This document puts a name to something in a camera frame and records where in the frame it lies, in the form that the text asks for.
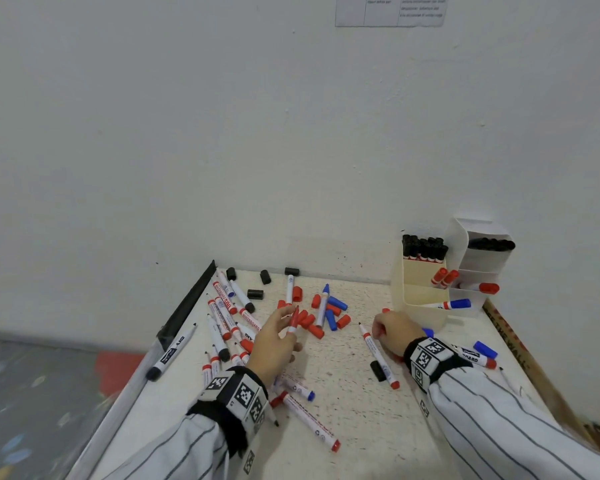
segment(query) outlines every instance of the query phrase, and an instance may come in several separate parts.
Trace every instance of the sleeve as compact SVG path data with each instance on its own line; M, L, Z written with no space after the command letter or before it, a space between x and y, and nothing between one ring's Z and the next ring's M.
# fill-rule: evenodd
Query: sleeve
M211 479L216 471L222 471L227 453L218 424L192 414L136 452L106 480Z
M600 454L528 398L456 358L440 361L441 373L419 368L421 350L434 351L427 348L433 340L409 346L404 358L421 387L416 374L431 379L423 389L463 480L600 480Z

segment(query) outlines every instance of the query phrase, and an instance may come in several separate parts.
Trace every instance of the scratched table surface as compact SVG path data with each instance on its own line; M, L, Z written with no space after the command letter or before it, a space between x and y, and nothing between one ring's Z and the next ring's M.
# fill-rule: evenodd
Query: scratched table surface
M264 300L254 301L254 316L265 322L278 300L285 297L286 277L272 274L272 282L263 285L259 273L238 271L237 275L245 292L264 290ZM332 453L298 418L280 406L276 409L280 427L265 421L260 430L261 446L250 476L278 480L280 471L284 471L285 477L292 480L459 478L449 461L448 445L431 434L412 391L415 384L407 378L404 366L388 361L400 379L398 390L392 390L387 382L378 382L369 366L373 357L360 335L358 322L370 330L373 317L382 308L392 307L389 286L298 276L296 285L303 289L301 309L315 311L311 309L311 300L327 281L331 294L349 305L346 313L351 316L351 323L336 332L326 327L322 340L299 329L298 339L304 350L287 371L313 389L316 396L312 403L301 397L298 400L330 428L342 446ZM211 283L207 292L216 296ZM176 423L200 393L204 352L212 345L207 313L207 299L202 295L183 325L183 330L188 330L197 322L193 338L160 380L146 384L91 476L93 480L104 478ZM238 322L245 323L239 315L236 317ZM498 364L526 389L536 404L542 405L486 315L450 317L438 335L469 347L481 340L495 349L499 353Z

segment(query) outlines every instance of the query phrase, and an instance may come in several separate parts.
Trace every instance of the table top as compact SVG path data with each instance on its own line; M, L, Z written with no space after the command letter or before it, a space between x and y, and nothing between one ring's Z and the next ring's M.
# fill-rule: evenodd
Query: table top
M259 273L238 271L237 275L243 291L264 290L264 299L253 303L254 316L265 322L278 300L285 298L286 277L272 274L272 282L263 285ZM253 477L277 479L280 471L285 471L290 478L303 480L307 477L313 480L459 478L447 460L444 444L436 441L429 430L411 389L415 383L408 377L406 368L388 360L400 380L400 389L392 390L387 382L377 381L369 366L373 356L360 335L357 322L370 329L373 317L382 308L392 307L389 286L298 276L296 285L303 289L301 309L315 311L311 309L311 300L326 282L331 294L348 304L346 313L351 316L351 323L336 332L326 327L321 340L299 328L298 340L304 344L304 350L297 354L287 371L315 392L312 403L301 397L297 399L333 432L342 446L337 453L332 453L313 437L309 428L281 406L276 409L280 427L265 422L260 430L261 446ZM206 292L216 296L211 282ZM193 338L160 380L146 384L100 460L92 480L108 475L176 423L200 393L204 352L212 345L207 313L207 298L203 294L182 327L188 330L197 322ZM236 317L236 321L245 323L239 315ZM531 399L544 408L535 388L482 311L476 318L450 317L436 336L465 347L471 347L476 340L487 344L498 352L498 364L510 379L524 387Z

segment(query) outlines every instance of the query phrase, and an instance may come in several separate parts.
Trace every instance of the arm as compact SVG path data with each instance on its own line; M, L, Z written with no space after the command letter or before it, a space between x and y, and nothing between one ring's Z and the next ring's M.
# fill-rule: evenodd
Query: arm
M428 393L428 409L464 480L600 479L597 452L446 344L426 338L406 315L377 315L373 336L404 356L413 379Z
M222 374L231 376L227 385L247 381L256 398L258 387L267 395L266 387L293 360L292 352L302 350L295 334L284 339L278 336L290 322L290 317L284 316L295 308L286 306L270 316L256 338L248 367L231 367L226 372L233 371L233 375ZM235 407L227 407L222 401L225 389L219 390L222 392L216 400L205 400L205 394L215 391L212 381L179 423L136 452L106 480L209 480L216 472L226 478L225 462L235 453L247 450L264 420L264 411L254 417L256 401L252 400L248 409L236 416Z

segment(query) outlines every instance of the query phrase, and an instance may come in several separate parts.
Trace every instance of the hand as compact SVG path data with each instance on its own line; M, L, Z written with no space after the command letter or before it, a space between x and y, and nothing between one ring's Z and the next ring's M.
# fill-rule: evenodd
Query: hand
M380 313L374 318L371 336L380 340L387 350L402 357L407 345L415 339L426 337L420 325L404 312Z
M253 352L247 367L256 373L266 387L271 386L273 379L282 369L296 359L291 352L302 350L302 344L297 343L295 333L288 333L282 339L278 335L282 329L289 326L291 313L295 309L295 305L285 306L273 312L253 343Z

